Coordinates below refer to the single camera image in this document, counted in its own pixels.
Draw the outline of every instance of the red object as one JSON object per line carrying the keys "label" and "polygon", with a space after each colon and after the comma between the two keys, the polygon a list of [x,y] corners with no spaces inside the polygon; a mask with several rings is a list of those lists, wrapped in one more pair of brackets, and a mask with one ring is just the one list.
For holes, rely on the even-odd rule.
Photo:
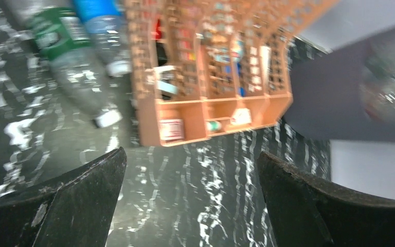
{"label": "red object", "polygon": [[161,20],[158,19],[157,24],[155,26],[155,40],[160,40],[161,39]]}

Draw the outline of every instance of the bottle label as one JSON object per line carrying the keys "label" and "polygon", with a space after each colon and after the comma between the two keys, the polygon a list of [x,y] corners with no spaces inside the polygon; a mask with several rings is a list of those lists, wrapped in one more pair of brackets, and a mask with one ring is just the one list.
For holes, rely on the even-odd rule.
{"label": "bottle label", "polygon": [[70,8],[51,8],[35,15],[27,21],[32,30],[40,54],[49,61],[73,49],[90,47],[81,21]]}
{"label": "bottle label", "polygon": [[113,0],[74,0],[74,4],[82,23],[103,15],[120,16]]}

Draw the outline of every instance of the blue bottle label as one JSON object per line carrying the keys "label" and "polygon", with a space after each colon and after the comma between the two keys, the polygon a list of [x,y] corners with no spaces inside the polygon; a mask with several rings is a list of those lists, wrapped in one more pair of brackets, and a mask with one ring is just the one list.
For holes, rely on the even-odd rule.
{"label": "blue bottle label", "polygon": [[103,15],[120,16],[114,0],[74,0],[74,5],[82,23]]}

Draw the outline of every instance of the marble countertop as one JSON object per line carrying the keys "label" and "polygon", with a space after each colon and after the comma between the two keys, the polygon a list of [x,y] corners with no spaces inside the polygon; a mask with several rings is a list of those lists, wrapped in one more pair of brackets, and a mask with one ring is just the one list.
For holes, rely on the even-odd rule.
{"label": "marble countertop", "polygon": [[[254,171],[261,151],[330,178],[329,142],[274,128],[178,147],[140,147],[129,78],[112,79],[124,120],[96,129],[61,94],[30,35],[0,5],[0,196],[119,146],[128,155],[107,246],[275,246]],[[293,63],[320,52],[296,40]]]}

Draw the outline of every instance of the gray container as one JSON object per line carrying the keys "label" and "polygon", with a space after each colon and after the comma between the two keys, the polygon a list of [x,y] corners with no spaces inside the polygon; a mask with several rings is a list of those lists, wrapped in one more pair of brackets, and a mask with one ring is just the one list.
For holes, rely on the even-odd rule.
{"label": "gray container", "polygon": [[294,66],[287,123],[305,137],[395,142],[395,28]]}

